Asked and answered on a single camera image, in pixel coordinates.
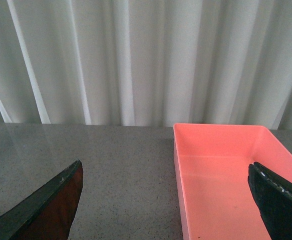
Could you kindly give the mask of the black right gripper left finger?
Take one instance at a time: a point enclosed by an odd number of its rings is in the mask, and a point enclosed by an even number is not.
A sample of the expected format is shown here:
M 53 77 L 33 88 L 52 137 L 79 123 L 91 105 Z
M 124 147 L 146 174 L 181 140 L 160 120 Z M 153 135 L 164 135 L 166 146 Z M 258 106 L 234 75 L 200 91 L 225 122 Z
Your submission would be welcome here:
M 0 216 L 0 240 L 66 240 L 83 189 L 77 160 Z

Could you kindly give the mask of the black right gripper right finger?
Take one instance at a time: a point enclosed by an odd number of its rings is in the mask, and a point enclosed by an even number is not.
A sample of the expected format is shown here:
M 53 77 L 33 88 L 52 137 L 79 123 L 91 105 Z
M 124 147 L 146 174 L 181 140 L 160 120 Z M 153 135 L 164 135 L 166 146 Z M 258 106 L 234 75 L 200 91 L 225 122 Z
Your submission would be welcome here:
M 272 240 L 292 240 L 292 183 L 264 165 L 248 167 L 248 185 Z

